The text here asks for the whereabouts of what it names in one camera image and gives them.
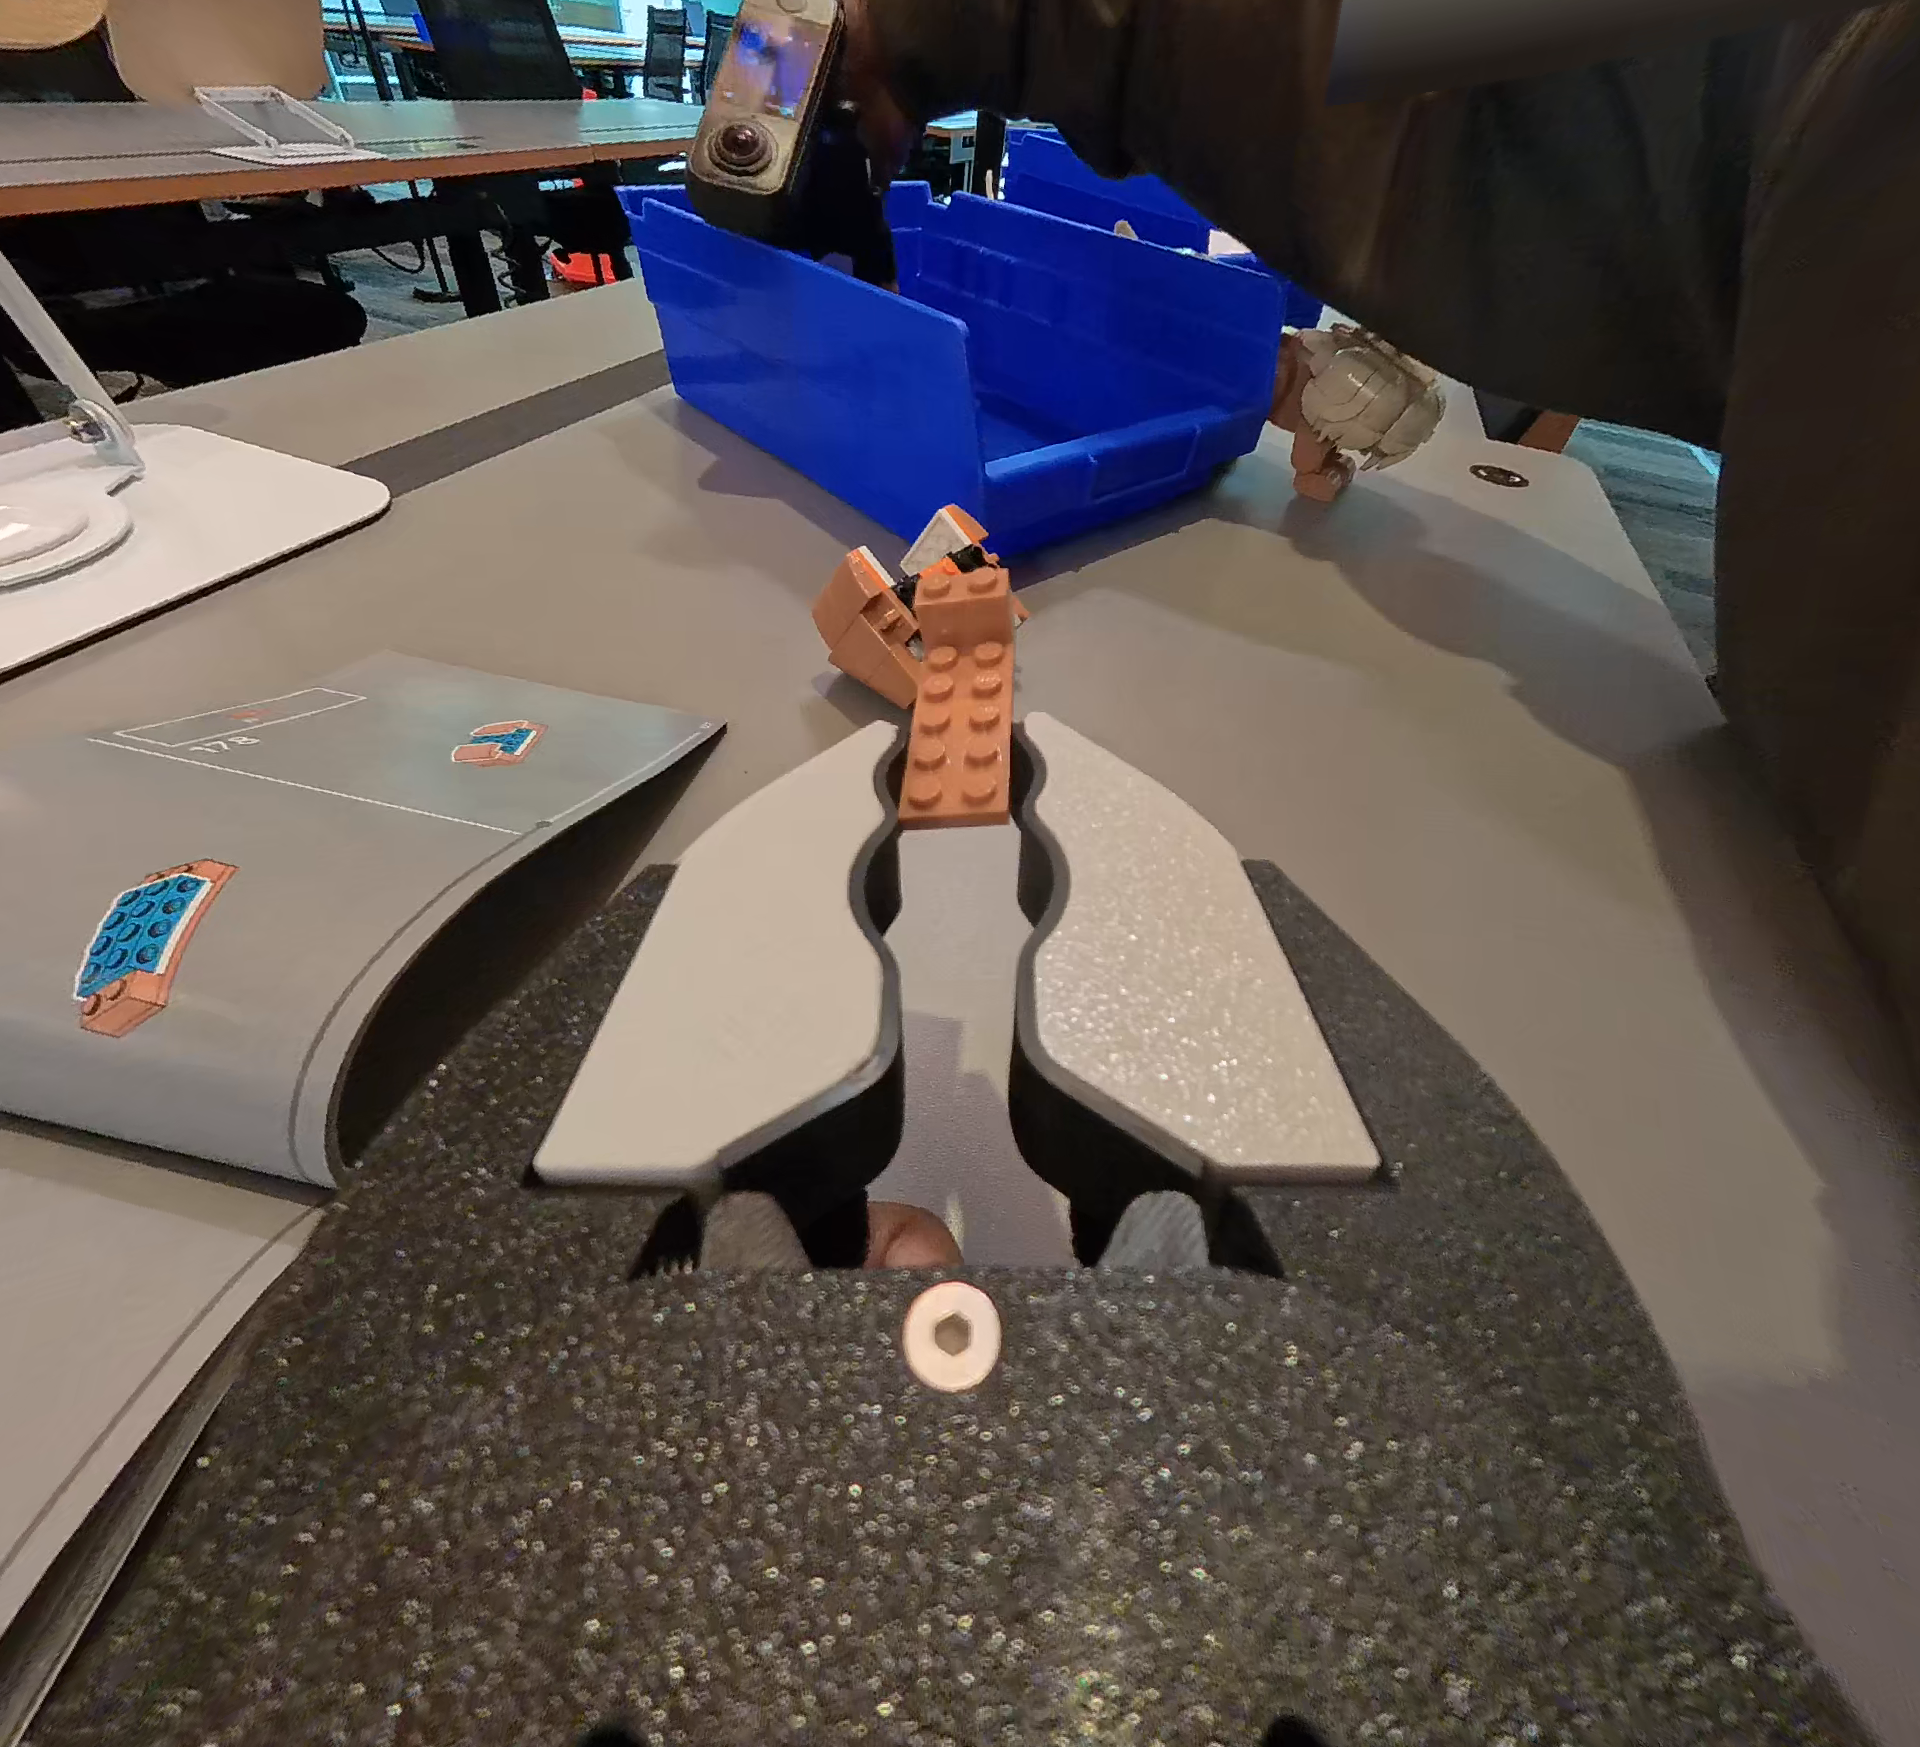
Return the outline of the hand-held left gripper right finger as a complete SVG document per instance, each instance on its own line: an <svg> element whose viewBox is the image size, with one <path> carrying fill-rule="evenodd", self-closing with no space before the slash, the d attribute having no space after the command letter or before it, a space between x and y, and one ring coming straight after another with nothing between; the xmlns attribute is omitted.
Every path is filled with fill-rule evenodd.
<svg viewBox="0 0 1920 1747"><path fill-rule="evenodd" d="M1021 721L1014 1049L1181 1185L1368 1185L1376 1142L1235 847L1054 714Z"/></svg>

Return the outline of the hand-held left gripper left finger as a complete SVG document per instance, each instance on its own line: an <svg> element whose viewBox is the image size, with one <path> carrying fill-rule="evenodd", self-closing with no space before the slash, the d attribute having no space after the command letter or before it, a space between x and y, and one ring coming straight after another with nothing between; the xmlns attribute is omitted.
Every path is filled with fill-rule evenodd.
<svg viewBox="0 0 1920 1747"><path fill-rule="evenodd" d="M715 1193L764 1179L781 1142L837 1142L820 1193L857 1193L898 1150L898 969L875 868L898 858L887 766L898 726L731 802L668 897L537 1150L544 1185Z"/></svg>

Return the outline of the blue plastic bin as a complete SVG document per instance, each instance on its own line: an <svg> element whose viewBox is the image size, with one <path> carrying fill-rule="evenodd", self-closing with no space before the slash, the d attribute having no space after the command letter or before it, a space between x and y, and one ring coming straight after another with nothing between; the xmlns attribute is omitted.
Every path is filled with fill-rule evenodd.
<svg viewBox="0 0 1920 1747"><path fill-rule="evenodd" d="M1190 211L1159 174L1095 174L1054 130L1004 133L1001 196L1095 235L1122 227L1147 246L1262 267L1249 246Z"/></svg>
<svg viewBox="0 0 1920 1747"><path fill-rule="evenodd" d="M862 519L938 511L1025 559L1151 512L1248 458L1287 286L1001 196L894 186L898 286L622 192L677 395Z"/></svg>

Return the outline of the long orange studded plate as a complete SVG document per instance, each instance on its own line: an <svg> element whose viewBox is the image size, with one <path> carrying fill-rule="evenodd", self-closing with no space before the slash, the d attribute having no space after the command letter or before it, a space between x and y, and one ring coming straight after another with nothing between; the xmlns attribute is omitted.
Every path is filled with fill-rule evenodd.
<svg viewBox="0 0 1920 1747"><path fill-rule="evenodd" d="M898 825L1004 825L1014 816L1014 650L966 650L920 673L898 766Z"/></svg>

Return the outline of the grey instruction booklet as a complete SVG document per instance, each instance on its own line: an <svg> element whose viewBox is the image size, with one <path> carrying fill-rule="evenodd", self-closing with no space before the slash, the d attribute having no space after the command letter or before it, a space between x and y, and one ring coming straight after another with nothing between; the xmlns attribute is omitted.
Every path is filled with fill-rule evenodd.
<svg viewBox="0 0 1920 1747"><path fill-rule="evenodd" d="M0 784L0 1624L299 1257L430 934L727 721L373 654Z"/></svg>

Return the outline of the brown toy brick model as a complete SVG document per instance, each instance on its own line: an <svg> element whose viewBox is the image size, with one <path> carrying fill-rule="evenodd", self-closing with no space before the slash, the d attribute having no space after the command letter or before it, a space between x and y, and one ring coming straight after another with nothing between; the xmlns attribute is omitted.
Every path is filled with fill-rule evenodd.
<svg viewBox="0 0 1920 1747"><path fill-rule="evenodd" d="M912 580L975 566L1001 559L981 540L981 519L966 511L938 511L898 569L887 569L862 540L841 553L841 566L811 605L833 673L909 714L920 696L920 673L930 666L941 673L959 654L959 650L920 654Z"/></svg>

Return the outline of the tan two-stud brick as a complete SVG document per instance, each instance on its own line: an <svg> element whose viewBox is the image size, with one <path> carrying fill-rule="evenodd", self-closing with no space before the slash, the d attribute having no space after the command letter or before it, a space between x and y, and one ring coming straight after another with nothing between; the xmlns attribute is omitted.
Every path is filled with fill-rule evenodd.
<svg viewBox="0 0 1920 1747"><path fill-rule="evenodd" d="M920 629L920 654L938 654L938 650L975 650L975 642L1004 650L1014 629L1021 629L1014 580L1001 566L920 569L912 580L912 629Z"/></svg>

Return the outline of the person's right forearm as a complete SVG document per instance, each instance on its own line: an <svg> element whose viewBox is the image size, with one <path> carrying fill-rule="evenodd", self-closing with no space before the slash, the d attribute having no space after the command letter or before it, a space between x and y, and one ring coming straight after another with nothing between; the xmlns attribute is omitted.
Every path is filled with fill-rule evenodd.
<svg viewBox="0 0 1920 1747"><path fill-rule="evenodd" d="M850 0L875 153L992 109L1416 360L1533 406L1810 458L1915 441L1915 0L1330 109L1333 0Z"/></svg>

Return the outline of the grey desk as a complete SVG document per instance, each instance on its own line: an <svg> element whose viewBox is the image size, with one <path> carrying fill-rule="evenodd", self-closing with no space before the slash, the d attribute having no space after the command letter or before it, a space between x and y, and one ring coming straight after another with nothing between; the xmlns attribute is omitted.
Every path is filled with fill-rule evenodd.
<svg viewBox="0 0 1920 1747"><path fill-rule="evenodd" d="M153 413L353 465L652 347L623 282ZM1436 441L1291 512L1268 434L1151 528L1021 569L1021 688L1287 868L1499 1077L1803 1636L1915 1740L1915 1071L1613 498L1575 458L1509 465L1526 490L1486 490ZM727 721L650 837L677 858L875 714L811 629L850 540L894 559L652 389L10 678L10 748L399 650Z"/></svg>

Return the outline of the long office table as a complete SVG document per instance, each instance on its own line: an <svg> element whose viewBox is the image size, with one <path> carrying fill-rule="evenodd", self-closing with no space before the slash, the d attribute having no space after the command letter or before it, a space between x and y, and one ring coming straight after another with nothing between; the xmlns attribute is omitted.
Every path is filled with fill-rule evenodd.
<svg viewBox="0 0 1920 1747"><path fill-rule="evenodd" d="M0 109L0 219L119 204L296 196L430 174L582 174L668 164L702 109L668 96L399 96L269 109Z"/></svg>

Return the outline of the clear acrylic stand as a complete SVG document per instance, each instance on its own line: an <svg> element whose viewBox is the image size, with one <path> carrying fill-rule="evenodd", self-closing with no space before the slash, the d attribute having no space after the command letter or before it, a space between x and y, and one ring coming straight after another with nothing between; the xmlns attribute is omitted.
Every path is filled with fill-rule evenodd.
<svg viewBox="0 0 1920 1747"><path fill-rule="evenodd" d="M322 171L322 164L377 164L331 110L276 92L276 86L199 86L202 122L221 130L214 153L257 171Z"/></svg>

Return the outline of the light wooden chair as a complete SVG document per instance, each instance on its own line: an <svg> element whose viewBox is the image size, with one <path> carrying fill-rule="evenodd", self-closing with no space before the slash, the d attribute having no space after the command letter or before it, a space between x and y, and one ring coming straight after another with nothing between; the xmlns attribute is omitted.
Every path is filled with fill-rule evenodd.
<svg viewBox="0 0 1920 1747"><path fill-rule="evenodd" d="M202 86L322 96L322 0L108 0L108 54L139 109L199 109Z"/></svg>

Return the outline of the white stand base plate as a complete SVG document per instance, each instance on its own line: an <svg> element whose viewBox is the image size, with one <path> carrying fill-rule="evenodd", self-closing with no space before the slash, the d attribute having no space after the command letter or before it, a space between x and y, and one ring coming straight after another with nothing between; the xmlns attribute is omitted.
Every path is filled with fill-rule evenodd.
<svg viewBox="0 0 1920 1747"><path fill-rule="evenodd" d="M377 477L342 465L193 423L125 423L15 259L0 259L0 300L70 389L59 423L0 449L0 678L338 540L392 511Z"/></svg>

